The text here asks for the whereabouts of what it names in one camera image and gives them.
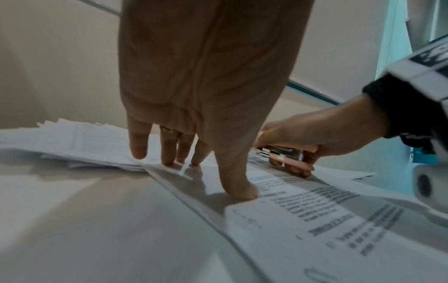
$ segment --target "table surface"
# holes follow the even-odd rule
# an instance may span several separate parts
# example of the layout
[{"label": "table surface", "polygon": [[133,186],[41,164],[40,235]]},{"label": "table surface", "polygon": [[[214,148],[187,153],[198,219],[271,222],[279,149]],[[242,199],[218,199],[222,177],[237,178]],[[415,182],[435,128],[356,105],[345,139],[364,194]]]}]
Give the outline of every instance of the table surface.
[{"label": "table surface", "polygon": [[0,282],[265,282],[146,173],[0,150]]}]

